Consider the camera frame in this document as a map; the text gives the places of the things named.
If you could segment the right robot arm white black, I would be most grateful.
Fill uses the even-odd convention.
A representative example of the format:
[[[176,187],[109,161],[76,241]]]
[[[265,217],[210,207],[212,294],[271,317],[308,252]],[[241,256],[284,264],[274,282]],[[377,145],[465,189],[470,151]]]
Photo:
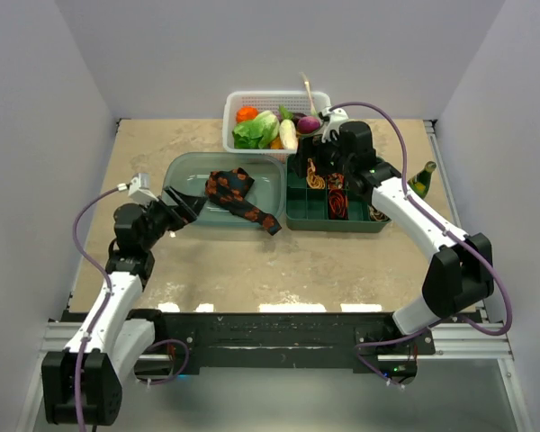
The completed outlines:
[[[417,196],[401,173],[377,156],[367,123],[345,121],[322,138],[300,139],[292,170],[304,177],[309,165],[320,176],[341,174],[355,195],[405,230],[429,262],[421,295],[396,310],[394,324],[382,333],[389,351],[404,353],[414,344],[414,333],[492,295],[490,241],[468,235]]]

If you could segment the dark floral orange tie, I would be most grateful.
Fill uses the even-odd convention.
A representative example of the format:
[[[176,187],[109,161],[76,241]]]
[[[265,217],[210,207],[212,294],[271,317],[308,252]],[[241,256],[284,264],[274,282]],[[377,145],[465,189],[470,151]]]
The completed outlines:
[[[212,171],[205,183],[205,194],[210,202],[241,219],[257,223],[273,236],[282,229],[278,219],[246,199],[254,182],[241,167],[230,171]]]

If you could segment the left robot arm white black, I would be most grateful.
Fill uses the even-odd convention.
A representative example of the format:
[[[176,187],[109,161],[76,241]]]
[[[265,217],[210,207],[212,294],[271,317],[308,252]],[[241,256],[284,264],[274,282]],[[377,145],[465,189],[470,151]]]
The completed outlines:
[[[114,239],[100,271],[103,284],[75,335],[41,364],[43,404],[50,424],[110,426],[122,404],[122,387],[140,355],[162,351],[168,331],[160,312],[130,315],[154,267],[151,249],[169,231],[197,220],[205,197],[167,186],[161,196],[120,184],[131,201],[113,214]]]

